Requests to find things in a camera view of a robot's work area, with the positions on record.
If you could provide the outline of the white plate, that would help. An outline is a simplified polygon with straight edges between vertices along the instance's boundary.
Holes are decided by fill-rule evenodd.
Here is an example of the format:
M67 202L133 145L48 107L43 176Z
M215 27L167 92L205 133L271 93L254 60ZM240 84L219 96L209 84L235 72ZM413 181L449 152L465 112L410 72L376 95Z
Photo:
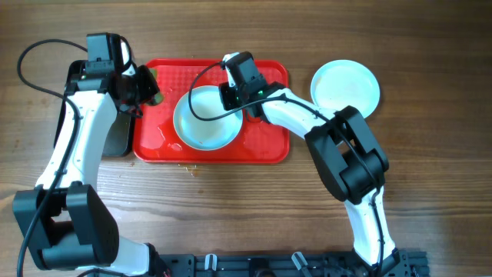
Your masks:
M311 80L312 102L322 108L342 110L350 105L364 118L378 107L381 89L373 72L359 62L340 59L322 65Z
M214 118L226 113L217 86L194 88L191 104L194 112L202 118ZM243 113L235 112L214 121L199 120L191 113L186 93L175 107L173 124L184 144L200 151L212 151L225 147L238 136L243 125Z

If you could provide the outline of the green yellow sponge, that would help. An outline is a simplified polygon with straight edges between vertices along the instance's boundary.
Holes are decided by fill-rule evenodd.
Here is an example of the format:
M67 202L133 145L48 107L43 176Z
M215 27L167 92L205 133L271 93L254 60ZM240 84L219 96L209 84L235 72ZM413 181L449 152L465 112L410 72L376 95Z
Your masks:
M150 68L149 72L153 76L153 80L155 83L156 93L153 95L152 99L147 102L148 106L156 106L163 102L164 96L161 93L161 90L158 86L158 72L154 68Z

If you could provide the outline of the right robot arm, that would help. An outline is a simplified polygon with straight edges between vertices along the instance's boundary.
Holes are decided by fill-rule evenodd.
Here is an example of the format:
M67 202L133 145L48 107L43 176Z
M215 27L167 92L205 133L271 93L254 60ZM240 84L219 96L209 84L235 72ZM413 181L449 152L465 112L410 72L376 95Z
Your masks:
M332 112L297 97L278 82L246 98L225 82L219 95L225 110L245 109L302 137L325 188L347 209L353 250L361 262L373 276L395 267L397 248L383 205L389 162L356 108Z

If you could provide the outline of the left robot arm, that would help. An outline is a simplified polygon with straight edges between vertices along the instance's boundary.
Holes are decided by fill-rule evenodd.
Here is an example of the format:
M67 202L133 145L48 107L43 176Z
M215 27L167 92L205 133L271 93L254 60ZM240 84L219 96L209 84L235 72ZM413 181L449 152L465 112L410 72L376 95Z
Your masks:
M18 191L13 212L23 235L16 274L30 255L41 270L81 270L121 276L166 276L168 267L149 243L120 236L96 192L106 137L119 107L159 92L147 66L123 72L73 73L61 94L64 114L53 154L35 187Z

